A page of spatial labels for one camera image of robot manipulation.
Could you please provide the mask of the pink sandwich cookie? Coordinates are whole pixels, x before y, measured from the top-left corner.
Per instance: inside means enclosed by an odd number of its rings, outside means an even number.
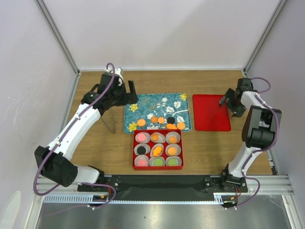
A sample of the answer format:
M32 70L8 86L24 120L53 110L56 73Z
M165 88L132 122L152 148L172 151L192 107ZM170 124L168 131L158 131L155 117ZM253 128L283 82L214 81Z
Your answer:
M143 134L143 133L139 133L139 134L137 135L137 140L138 140L139 142L144 142L144 141L146 140L146 135Z
M138 167L146 167L148 164L147 164L147 161L145 159L139 159L138 162L137 162L137 166Z

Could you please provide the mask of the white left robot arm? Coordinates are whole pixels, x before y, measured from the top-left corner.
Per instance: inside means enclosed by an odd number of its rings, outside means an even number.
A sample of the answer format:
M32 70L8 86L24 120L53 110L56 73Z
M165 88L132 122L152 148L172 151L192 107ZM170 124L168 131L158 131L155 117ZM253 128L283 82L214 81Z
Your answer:
M73 183L88 183L94 191L104 188L102 172L91 166L76 166L71 162L74 151L88 130L114 106L125 106L138 101L132 80L126 91L121 68L107 70L101 81L87 92L72 119L47 146L36 148L34 155L38 175L68 187Z

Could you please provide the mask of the orange plain oval cookie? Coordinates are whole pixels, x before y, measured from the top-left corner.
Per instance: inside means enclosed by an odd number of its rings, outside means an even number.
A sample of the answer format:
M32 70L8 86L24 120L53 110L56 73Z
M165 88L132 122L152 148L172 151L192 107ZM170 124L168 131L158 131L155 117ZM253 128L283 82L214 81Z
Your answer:
M169 137L169 142L171 144L176 144L177 143L177 138L175 136L171 136L171 137Z

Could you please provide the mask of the metal tongs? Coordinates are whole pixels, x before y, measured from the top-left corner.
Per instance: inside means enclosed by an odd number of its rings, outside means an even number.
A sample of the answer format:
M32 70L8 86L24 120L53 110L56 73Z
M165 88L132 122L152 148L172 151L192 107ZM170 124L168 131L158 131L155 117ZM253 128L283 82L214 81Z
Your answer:
M116 123L114 118L113 109L110 108L108 111L104 112L101 117L101 120L104 122L106 127L110 130L112 134L116 134Z

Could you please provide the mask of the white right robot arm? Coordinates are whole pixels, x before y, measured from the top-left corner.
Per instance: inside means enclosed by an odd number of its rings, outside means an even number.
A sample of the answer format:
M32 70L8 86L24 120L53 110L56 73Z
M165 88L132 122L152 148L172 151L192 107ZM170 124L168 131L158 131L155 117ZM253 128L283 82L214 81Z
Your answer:
M271 149L279 134L282 112L270 107L254 89L250 78L240 78L236 89L229 88L219 102L219 107L226 107L234 117L241 117L248 112L242 129L242 146L225 169L218 181L225 192L235 191L246 182L246 173L255 159L264 151Z

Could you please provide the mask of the red box lid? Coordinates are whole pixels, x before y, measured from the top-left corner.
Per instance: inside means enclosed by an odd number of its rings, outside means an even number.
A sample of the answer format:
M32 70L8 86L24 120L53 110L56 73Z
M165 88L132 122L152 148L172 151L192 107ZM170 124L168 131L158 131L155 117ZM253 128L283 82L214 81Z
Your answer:
M219 106L222 95L194 94L193 113L196 131L230 132L230 117L225 105Z

